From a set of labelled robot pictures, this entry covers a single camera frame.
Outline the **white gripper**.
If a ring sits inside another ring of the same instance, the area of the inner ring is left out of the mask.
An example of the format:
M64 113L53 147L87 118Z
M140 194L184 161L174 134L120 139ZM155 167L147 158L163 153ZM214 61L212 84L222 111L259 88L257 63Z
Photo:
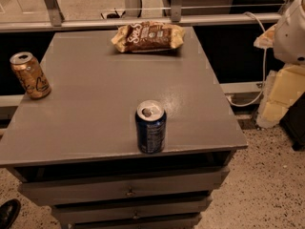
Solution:
M267 76L256 118L260 128L272 128L278 124L305 93L304 6L305 0L294 0L277 24L254 41L254 46L260 49L274 47L274 57L289 63L278 72L270 71Z

